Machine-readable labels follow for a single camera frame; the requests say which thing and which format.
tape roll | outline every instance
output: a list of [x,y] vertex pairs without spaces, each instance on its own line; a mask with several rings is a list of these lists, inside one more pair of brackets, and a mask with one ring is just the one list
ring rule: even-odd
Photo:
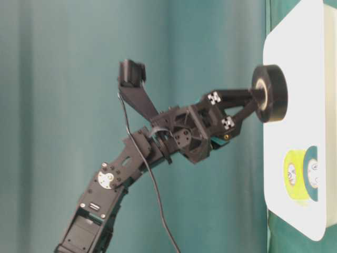
[[306,191],[313,201],[318,201],[319,171],[317,147],[311,146],[305,153],[303,161],[303,178]]
[[283,162],[285,187],[294,200],[309,199],[303,179],[304,156],[305,150],[291,150],[286,154]]
[[288,108],[288,89],[282,70],[277,65],[256,67],[252,78],[253,89],[263,89],[264,101],[256,111],[262,122],[279,121],[285,117]]

black robotic arm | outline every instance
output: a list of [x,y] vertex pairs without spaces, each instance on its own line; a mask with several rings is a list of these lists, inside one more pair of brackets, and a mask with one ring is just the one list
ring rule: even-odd
[[[117,159],[103,162],[80,197],[71,222],[56,247],[56,253],[106,252],[113,225],[128,188],[146,171],[172,162],[180,152],[197,163],[240,134],[244,119],[256,112],[262,122],[282,120],[288,105],[286,81],[276,65],[258,66],[248,90],[215,90],[186,107],[158,113],[143,84],[145,65],[125,60],[120,65],[118,88],[121,99],[151,124],[123,140],[125,148]],[[242,107],[235,115],[225,109]]]

screw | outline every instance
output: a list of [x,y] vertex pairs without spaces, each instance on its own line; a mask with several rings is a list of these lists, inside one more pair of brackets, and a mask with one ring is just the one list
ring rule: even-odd
[[103,163],[102,163],[102,168],[103,168],[104,171],[106,171],[106,167],[107,167],[107,163],[106,163],[106,162],[103,162]]

green curtain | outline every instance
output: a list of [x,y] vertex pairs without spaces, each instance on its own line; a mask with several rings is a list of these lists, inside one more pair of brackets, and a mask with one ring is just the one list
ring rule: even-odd
[[[11,0],[0,3],[0,251],[52,252],[80,194],[126,137],[118,62],[146,64],[159,110],[247,88],[262,63],[265,1]],[[132,130],[146,124],[127,108]],[[266,252],[262,125],[208,160],[154,169],[182,252]],[[108,252],[173,252],[145,174]]]
[[[269,33],[286,16],[299,0],[267,0],[266,23]],[[325,0],[337,8],[336,0]],[[269,212],[270,247],[269,253],[335,253],[337,251],[337,226],[328,228],[321,241],[312,241],[277,215]]]

cable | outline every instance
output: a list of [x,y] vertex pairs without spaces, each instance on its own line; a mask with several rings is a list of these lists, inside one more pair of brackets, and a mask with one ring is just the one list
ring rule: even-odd
[[145,165],[146,165],[146,167],[147,167],[147,170],[148,170],[148,172],[150,173],[150,176],[151,176],[151,179],[152,179],[152,182],[153,182],[153,186],[154,186],[154,189],[155,189],[155,192],[156,192],[156,195],[157,195],[157,201],[158,201],[159,210],[160,210],[160,217],[161,217],[161,219],[162,219],[163,226],[164,226],[164,228],[165,228],[165,230],[166,230],[168,236],[170,237],[171,243],[173,244],[173,246],[174,246],[176,252],[177,252],[177,253],[180,253],[180,249],[179,249],[177,243],[175,242],[175,240],[174,240],[174,238],[173,238],[173,236],[172,236],[172,234],[171,234],[171,232],[170,232],[170,230],[169,230],[169,228],[168,228],[168,226],[167,226],[167,224],[166,224],[166,220],[165,220],[165,217],[164,217],[164,211],[163,211],[162,200],[161,200],[161,198],[160,198],[160,194],[159,194],[159,189],[158,189],[158,186],[157,186],[157,182],[156,182],[156,180],[155,180],[155,178],[154,178],[154,176],[153,176],[153,173],[152,173],[152,171],[151,171],[151,169],[150,169],[150,166],[148,166],[148,163],[147,163],[146,158],[143,156],[141,150],[139,149],[137,143],[135,142],[135,140],[134,140],[134,138],[133,138],[133,136],[132,136],[132,134],[131,134],[131,132],[130,132],[130,126],[129,126],[129,124],[128,124],[128,118],[127,118],[127,113],[126,113],[126,108],[125,108],[124,100],[123,100],[123,98],[121,97],[121,95],[120,95],[119,93],[118,93],[118,98],[119,98],[119,100],[120,100],[120,102],[121,102],[121,104],[122,104],[122,108],[123,108],[123,111],[124,111],[127,134],[129,135],[129,137],[131,138],[133,144],[134,144],[135,147],[137,148],[137,151],[139,152],[139,154],[141,155],[142,159],[144,160],[144,163],[145,163]]

